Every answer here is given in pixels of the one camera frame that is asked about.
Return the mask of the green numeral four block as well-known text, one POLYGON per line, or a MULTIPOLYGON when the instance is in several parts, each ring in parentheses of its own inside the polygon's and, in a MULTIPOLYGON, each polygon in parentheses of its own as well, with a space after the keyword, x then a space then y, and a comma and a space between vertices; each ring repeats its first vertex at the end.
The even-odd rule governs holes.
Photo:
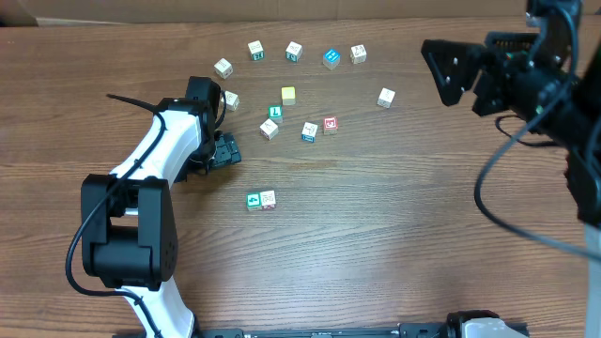
POLYGON ((259 192, 249 192, 246 194, 246 207, 249 211, 262 209, 262 200, 259 192))

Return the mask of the wooden block red side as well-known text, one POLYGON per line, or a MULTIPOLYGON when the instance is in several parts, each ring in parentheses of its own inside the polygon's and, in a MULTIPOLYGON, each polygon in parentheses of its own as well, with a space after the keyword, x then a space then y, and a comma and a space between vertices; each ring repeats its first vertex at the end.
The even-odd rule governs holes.
POLYGON ((275 191, 263 191, 260 194, 261 207, 263 209, 276 208, 275 191))

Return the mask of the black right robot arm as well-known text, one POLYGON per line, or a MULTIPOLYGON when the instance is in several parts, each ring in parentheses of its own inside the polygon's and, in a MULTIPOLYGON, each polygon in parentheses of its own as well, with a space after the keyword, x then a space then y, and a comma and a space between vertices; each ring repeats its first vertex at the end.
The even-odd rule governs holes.
POLYGON ((531 0, 527 22, 537 33, 490 32, 485 43, 427 39, 421 49, 442 103, 453 106, 472 91, 479 116, 511 110, 525 126, 510 136, 481 169, 474 201, 498 227, 589 262, 585 334, 600 334, 600 55, 594 54, 583 77, 576 75, 578 0, 531 0), (485 177, 525 133, 548 136, 549 146, 567 151, 564 173, 568 190, 585 227, 581 248, 533 233, 494 215, 484 204, 485 177))

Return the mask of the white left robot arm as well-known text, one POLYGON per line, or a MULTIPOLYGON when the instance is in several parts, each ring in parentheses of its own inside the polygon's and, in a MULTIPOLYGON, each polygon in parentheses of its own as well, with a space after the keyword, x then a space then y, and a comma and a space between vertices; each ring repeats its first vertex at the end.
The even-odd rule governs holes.
POLYGON ((128 98, 152 114, 130 156, 81 188, 82 224, 69 245, 69 284, 87 296, 122 297, 144 337, 199 337, 196 315, 179 294, 174 184, 241 160, 234 136, 220 131, 227 99, 209 77, 190 77, 182 98, 157 104, 128 98))

